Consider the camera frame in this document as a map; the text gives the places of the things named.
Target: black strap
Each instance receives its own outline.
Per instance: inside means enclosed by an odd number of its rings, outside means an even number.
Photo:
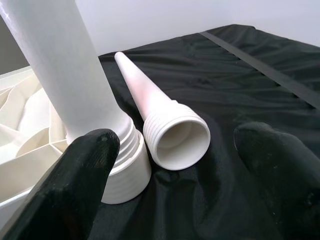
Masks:
[[[306,101],[309,105],[320,110],[320,94],[318,94],[317,92],[309,89],[308,87],[295,81],[289,76],[275,70],[273,67],[263,63],[262,61],[254,58],[253,56],[245,53],[244,51],[240,50],[235,46],[232,46],[231,44],[227,43],[226,41],[207,31],[200,32],[200,34],[206,37],[207,39],[211,40],[215,44],[219,45],[220,47],[224,48],[229,53],[243,60],[247,64],[251,65],[256,70],[258,70],[259,72],[261,72],[277,84],[281,85],[297,97]]]

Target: conical nozzle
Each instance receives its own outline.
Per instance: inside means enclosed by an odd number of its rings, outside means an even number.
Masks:
[[[186,169],[206,153],[210,130],[191,108],[171,100],[122,52],[115,54],[144,120],[143,135],[153,160],[168,170]]]

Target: nozzle opening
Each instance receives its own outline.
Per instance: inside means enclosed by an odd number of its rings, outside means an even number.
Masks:
[[[197,121],[179,122],[160,137],[156,149],[158,161],[168,170],[186,169],[206,153],[210,144],[207,125]]]

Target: white plastic tube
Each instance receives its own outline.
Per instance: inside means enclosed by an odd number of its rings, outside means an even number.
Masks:
[[[116,170],[103,201],[134,198],[151,175],[143,136],[119,108],[75,1],[1,0],[0,14],[65,124],[67,142],[100,128],[118,135]],[[140,166],[135,166],[138,172],[128,171],[132,162]],[[113,178],[122,179],[122,185],[110,185]]]
[[[153,160],[168,170],[188,168],[210,144],[206,122],[188,106],[171,100],[122,52],[115,60],[144,120],[143,135]]]

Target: threaded end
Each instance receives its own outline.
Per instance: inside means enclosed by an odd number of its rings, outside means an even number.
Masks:
[[[192,166],[210,144],[206,122],[188,106],[173,101],[147,117],[143,133],[153,160],[168,170]]]

